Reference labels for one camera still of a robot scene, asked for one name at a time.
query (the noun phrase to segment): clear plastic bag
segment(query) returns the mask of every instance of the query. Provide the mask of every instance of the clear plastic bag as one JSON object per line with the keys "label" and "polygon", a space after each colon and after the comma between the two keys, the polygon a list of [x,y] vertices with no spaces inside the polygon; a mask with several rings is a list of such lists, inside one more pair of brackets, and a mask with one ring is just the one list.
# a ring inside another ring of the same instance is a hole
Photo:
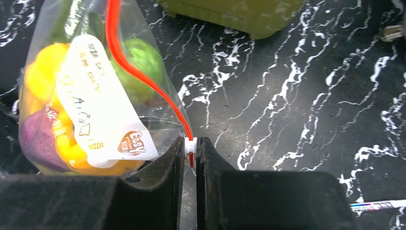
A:
{"label": "clear plastic bag", "polygon": [[134,0],[45,0],[20,93],[19,139],[44,173],[130,175],[192,139]]}

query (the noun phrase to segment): purple vegetable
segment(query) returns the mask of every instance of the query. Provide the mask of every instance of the purple vegetable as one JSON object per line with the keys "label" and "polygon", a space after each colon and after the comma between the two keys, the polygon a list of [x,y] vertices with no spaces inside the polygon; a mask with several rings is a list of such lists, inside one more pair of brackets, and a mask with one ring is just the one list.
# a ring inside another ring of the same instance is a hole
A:
{"label": "purple vegetable", "polygon": [[70,171],[55,151],[52,120],[44,111],[28,116],[19,136],[21,149],[29,160],[56,172]]}

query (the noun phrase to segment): white label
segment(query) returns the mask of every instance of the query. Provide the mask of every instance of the white label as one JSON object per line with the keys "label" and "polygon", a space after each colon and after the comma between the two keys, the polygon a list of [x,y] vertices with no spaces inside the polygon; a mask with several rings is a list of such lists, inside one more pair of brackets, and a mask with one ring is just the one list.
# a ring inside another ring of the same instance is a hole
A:
{"label": "white label", "polygon": [[91,166],[109,168],[118,160],[148,161],[158,156],[96,37],[85,34],[72,41],[56,92]]}

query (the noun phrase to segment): yellow pepper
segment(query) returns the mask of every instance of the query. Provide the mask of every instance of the yellow pepper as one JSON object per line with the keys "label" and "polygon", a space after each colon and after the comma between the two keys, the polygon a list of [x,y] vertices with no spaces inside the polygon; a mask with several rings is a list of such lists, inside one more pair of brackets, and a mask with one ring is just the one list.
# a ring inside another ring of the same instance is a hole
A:
{"label": "yellow pepper", "polygon": [[65,164],[73,171],[86,175],[122,175],[127,171],[134,171],[141,167],[144,161],[118,161],[111,168],[95,168],[88,164],[85,151],[77,144],[73,123],[65,111],[61,111],[57,115],[57,120],[62,124],[65,133],[57,136],[55,139],[56,152]]}
{"label": "yellow pepper", "polygon": [[62,161],[75,173],[86,175],[122,175],[127,171],[133,171],[141,167],[144,161],[118,161],[111,168],[95,168],[88,164],[85,151],[77,144],[74,138],[73,123],[67,112],[61,105],[56,90],[56,79],[61,70],[61,64],[70,44],[55,43],[41,50],[35,61],[29,65],[24,77],[24,95],[22,110],[28,111],[28,115],[43,109],[50,103],[50,107],[57,112],[57,120],[62,127],[53,126],[64,130],[55,139],[56,152]]}
{"label": "yellow pepper", "polygon": [[[55,111],[63,110],[54,89],[55,82],[61,69],[61,64],[65,61],[70,44],[55,43],[41,50],[35,61],[29,65],[25,71],[24,85],[33,100],[31,110],[38,107],[44,107],[51,103]],[[29,101],[28,96],[24,95],[23,101]]]}

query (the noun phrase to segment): pen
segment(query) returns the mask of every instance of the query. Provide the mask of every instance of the pen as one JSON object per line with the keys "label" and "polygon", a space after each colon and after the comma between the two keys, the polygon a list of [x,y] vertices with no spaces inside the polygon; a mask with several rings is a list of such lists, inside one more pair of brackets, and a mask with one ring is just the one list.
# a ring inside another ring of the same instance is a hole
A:
{"label": "pen", "polygon": [[351,204],[350,206],[351,206],[352,211],[354,211],[354,212],[374,211],[374,210],[380,210],[380,209],[406,207],[406,199],[405,200],[385,200],[385,201],[376,201],[376,202],[355,203],[355,204]]}

